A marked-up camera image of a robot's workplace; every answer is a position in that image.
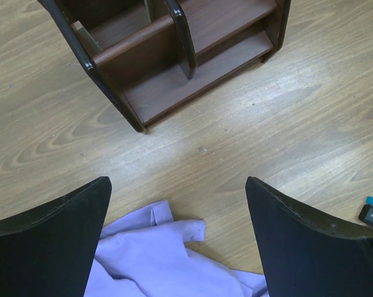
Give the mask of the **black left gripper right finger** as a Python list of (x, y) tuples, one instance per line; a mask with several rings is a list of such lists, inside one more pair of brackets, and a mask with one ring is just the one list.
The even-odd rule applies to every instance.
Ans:
[(256, 177), (247, 179), (246, 196), (270, 296), (373, 296), (373, 228)]

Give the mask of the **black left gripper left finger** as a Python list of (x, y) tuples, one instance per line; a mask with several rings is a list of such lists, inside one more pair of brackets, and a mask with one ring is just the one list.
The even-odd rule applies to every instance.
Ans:
[(83, 296), (111, 190), (102, 176), (0, 220), (0, 296)]

